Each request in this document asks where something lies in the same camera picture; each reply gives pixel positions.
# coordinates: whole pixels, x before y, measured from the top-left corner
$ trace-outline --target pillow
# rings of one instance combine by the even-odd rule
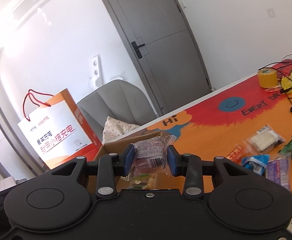
[[[138,127],[140,127],[140,125],[126,123],[108,116],[103,131],[102,144],[110,142],[125,133],[137,129]]]

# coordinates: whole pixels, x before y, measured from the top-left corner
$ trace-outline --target gray door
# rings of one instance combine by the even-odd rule
[[[211,92],[196,46],[174,0],[108,1],[163,114]]]

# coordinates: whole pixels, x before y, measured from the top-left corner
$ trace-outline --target chair backrest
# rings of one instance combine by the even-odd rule
[[[98,88],[77,106],[100,140],[108,116],[138,125],[156,119],[145,94],[122,80],[114,80]]]

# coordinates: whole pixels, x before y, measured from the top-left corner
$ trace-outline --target yellow plastic object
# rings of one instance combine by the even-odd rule
[[[284,90],[292,87],[292,72],[291,72],[289,78],[287,78],[287,77],[283,77],[282,78],[281,85],[282,85],[282,88]],[[290,90],[290,91],[288,91],[286,93],[287,94],[292,94],[292,90]]]
[[[278,85],[277,72],[272,68],[263,68],[257,72],[261,88],[273,88]]]

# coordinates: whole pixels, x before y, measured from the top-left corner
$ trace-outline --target yellow tape roll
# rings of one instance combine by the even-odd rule
[[[257,72],[261,88],[273,88],[278,85],[277,72],[271,68],[264,68]]]

